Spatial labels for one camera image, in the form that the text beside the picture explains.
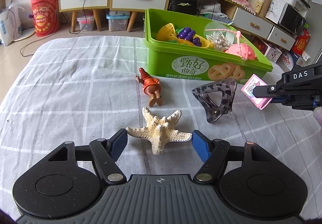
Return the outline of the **white starfish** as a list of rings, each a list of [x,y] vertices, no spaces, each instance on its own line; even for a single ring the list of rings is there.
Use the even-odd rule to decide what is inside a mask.
[[[145,106],[142,108],[142,115],[146,125],[142,128],[126,127],[126,131],[131,137],[149,141],[153,155],[162,154],[170,142],[188,142],[192,139],[191,133],[175,129],[182,115],[181,110],[176,110],[168,117],[159,118]]]

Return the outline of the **pink pig toy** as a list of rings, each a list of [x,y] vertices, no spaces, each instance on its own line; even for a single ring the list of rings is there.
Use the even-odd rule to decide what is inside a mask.
[[[236,34],[237,43],[232,45],[224,53],[239,56],[243,61],[255,60],[257,56],[254,50],[248,44],[241,42],[242,33],[240,31],[233,30],[230,30],[230,32],[234,32]]]

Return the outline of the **clear cotton swab jar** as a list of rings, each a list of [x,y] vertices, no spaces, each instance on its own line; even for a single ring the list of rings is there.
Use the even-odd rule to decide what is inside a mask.
[[[205,26],[204,36],[211,47],[221,52],[225,52],[237,43],[236,34],[230,32],[226,25],[218,21],[212,21]]]

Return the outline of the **yellow toy pot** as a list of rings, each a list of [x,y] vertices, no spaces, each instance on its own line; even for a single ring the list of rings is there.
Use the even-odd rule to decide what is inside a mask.
[[[201,48],[214,48],[214,44],[210,42],[209,40],[199,36],[195,35],[192,40],[186,40],[186,39],[181,39],[177,38],[177,42],[180,44],[185,44],[189,46],[197,46]]]

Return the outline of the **purple toy grapes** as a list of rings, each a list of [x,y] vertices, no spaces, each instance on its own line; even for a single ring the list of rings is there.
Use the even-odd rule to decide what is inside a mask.
[[[196,35],[196,32],[192,30],[190,27],[185,27],[182,29],[177,29],[177,38],[192,40],[193,37]]]

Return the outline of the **toy corn cob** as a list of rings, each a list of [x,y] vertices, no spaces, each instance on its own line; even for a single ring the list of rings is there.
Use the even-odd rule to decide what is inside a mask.
[[[176,42],[177,33],[173,23],[164,25],[157,33],[156,40],[162,42]]]

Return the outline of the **leopard print hair claw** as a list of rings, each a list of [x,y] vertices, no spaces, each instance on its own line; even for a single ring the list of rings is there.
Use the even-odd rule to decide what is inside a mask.
[[[237,89],[233,78],[211,82],[192,89],[193,96],[203,106],[208,123],[214,123],[232,111]]]

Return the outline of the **black microwave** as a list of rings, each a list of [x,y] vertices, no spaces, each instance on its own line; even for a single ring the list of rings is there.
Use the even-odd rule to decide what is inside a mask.
[[[306,19],[292,5],[283,0],[272,0],[265,18],[294,36],[299,36],[306,24]]]

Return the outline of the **orange brown figurine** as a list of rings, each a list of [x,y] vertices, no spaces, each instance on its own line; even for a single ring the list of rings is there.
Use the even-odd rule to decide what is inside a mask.
[[[161,106],[163,99],[161,96],[161,84],[159,79],[152,77],[144,68],[139,68],[140,76],[136,75],[135,78],[139,84],[142,85],[143,92],[149,97],[149,107],[155,104]]]

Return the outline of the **grey checked cloth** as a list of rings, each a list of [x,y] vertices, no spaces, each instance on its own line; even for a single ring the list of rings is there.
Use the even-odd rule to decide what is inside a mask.
[[[147,64],[143,39],[93,36],[54,39],[40,46],[1,103],[1,209],[13,218],[19,212],[12,187],[19,176],[65,141],[88,145],[110,138],[121,128],[145,125],[147,96],[135,79]],[[321,134],[311,111],[279,104],[258,110],[236,91],[232,111],[206,121],[192,95],[200,81],[161,78],[162,106],[152,112],[182,117],[176,128],[195,129],[211,139],[241,146],[262,146],[307,184],[305,219],[321,216]]]

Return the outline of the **green plastic cookie box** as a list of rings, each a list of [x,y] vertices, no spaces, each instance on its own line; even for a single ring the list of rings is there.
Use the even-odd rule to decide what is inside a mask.
[[[254,50],[256,60],[243,61],[240,56],[215,51],[209,47],[197,47],[157,40],[159,30],[168,24],[182,29],[190,27],[198,36],[204,35],[209,19],[193,15],[148,9],[145,12],[145,45],[147,72],[154,76],[176,79],[215,80],[233,77],[245,83],[253,74],[264,77],[272,72],[272,63],[246,38],[241,42]]]

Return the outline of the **black case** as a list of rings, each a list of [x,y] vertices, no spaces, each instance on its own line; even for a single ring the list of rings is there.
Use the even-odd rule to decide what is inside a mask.
[[[169,0],[168,10],[189,15],[197,15],[197,0]]]

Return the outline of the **blue lid storage box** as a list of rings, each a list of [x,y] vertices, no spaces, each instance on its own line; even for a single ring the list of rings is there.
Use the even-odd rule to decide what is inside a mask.
[[[129,11],[109,10],[106,12],[109,31],[126,31],[129,18]]]

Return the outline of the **clear pink storage box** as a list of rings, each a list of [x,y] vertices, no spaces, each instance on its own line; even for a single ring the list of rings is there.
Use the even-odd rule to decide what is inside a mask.
[[[86,14],[83,16],[78,16],[76,20],[79,23],[81,32],[93,31],[95,28],[96,21],[93,13]]]

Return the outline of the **red printed bucket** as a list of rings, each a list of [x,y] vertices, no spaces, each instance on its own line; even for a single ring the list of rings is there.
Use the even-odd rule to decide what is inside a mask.
[[[60,27],[58,0],[31,0],[33,23],[38,37],[56,33]]]

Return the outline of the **white paper bag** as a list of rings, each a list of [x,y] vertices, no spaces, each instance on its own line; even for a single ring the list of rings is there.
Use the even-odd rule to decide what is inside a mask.
[[[13,2],[1,10],[1,43],[7,47],[20,37],[22,32],[17,3]]]

